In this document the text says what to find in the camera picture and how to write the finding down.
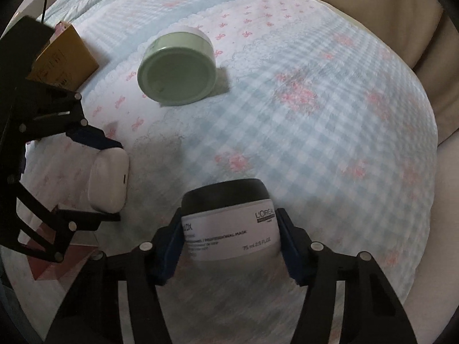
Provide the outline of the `white earbuds case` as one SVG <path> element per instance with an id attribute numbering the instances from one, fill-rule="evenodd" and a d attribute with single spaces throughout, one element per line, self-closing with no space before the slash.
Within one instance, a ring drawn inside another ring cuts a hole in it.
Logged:
<path id="1" fill-rule="evenodd" d="M 89 185 L 90 206 L 99 212 L 116 214 L 127 197 L 129 157 L 122 148 L 99 151 L 93 162 Z"/>

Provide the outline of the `pale green cream jar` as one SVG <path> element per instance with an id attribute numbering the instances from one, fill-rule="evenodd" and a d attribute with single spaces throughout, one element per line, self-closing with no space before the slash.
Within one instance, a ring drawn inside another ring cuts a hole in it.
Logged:
<path id="1" fill-rule="evenodd" d="M 190 26 L 166 31 L 146 49 L 137 80 L 147 97 L 164 106 L 204 99 L 217 80 L 212 41 Z"/>

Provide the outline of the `black lid L'Oreal jar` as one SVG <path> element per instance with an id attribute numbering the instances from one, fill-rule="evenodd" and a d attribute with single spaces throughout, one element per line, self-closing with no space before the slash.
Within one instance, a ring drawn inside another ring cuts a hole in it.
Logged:
<path id="1" fill-rule="evenodd" d="M 188 252 L 195 263 L 241 265 L 279 254 L 274 203 L 259 179 L 194 189 L 184 194 L 181 212 Z"/>

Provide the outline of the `open cardboard box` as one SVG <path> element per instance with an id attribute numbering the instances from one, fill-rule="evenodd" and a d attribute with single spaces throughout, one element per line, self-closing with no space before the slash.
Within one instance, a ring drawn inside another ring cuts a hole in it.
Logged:
<path id="1" fill-rule="evenodd" d="M 74 26 L 61 21 L 27 79 L 75 92 L 98 68 Z"/>

